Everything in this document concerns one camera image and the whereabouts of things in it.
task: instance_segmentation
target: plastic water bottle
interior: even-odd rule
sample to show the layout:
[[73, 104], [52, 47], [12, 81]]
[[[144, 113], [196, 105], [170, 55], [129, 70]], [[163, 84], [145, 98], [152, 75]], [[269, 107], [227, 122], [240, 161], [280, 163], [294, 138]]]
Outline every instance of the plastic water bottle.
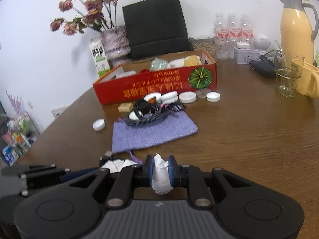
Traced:
[[227, 28], [227, 21], [223, 18], [222, 13], [216, 13], [216, 20], [214, 22], [214, 32], [217, 34], [216, 38], [216, 53], [218, 59], [228, 58], [229, 49], [229, 32]]
[[241, 28], [241, 41], [248, 42], [251, 47], [254, 47], [254, 27], [249, 19], [248, 14], [242, 14], [240, 19], [240, 28]]
[[239, 26], [239, 21], [236, 19], [235, 13], [228, 14], [227, 28], [229, 31], [228, 57], [234, 58], [234, 47], [236, 47], [237, 42], [240, 42], [241, 38], [241, 28]]

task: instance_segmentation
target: soap bar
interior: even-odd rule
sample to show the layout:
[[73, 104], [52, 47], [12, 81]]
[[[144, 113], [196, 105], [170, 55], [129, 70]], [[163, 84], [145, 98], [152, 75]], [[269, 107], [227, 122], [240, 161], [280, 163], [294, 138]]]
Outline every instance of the soap bar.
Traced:
[[133, 104], [131, 102], [122, 103], [119, 106], [119, 112], [131, 112], [133, 110]]

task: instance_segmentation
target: white tissue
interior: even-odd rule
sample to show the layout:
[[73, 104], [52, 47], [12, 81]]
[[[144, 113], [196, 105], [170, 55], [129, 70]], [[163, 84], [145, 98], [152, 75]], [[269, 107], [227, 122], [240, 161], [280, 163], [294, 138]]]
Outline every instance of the white tissue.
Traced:
[[154, 156], [152, 188], [160, 195], [167, 194], [173, 189], [169, 181], [168, 161], [164, 161], [159, 154]]
[[114, 173], [114, 172], [120, 172], [124, 167], [126, 166], [130, 166], [133, 164], [137, 164], [136, 162], [133, 162], [131, 160], [126, 159], [121, 160], [121, 159], [116, 159], [114, 161], [107, 161], [102, 168], [109, 168], [110, 169], [110, 173]]

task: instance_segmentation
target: thermos handle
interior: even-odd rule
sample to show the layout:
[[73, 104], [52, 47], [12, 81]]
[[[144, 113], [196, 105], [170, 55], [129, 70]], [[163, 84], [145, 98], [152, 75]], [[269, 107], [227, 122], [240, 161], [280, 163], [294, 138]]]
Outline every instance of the thermos handle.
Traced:
[[312, 39], [314, 40], [314, 39], [317, 37], [318, 30], [319, 30], [319, 19], [318, 19], [317, 10], [316, 10], [316, 8], [315, 8], [312, 4], [310, 4], [310, 3], [301, 3], [301, 5], [302, 5], [303, 7], [308, 7], [308, 8], [313, 9], [313, 11], [314, 11], [314, 13], [315, 13], [316, 26], [315, 26], [315, 30], [312, 32]]

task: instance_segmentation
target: drinking glass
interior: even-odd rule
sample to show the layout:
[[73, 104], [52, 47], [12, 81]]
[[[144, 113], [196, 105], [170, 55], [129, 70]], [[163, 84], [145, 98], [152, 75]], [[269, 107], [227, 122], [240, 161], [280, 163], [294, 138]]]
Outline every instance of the drinking glass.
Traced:
[[297, 81], [301, 78], [304, 60], [304, 57], [290, 55], [276, 50], [276, 91], [280, 95], [289, 98], [295, 96]]

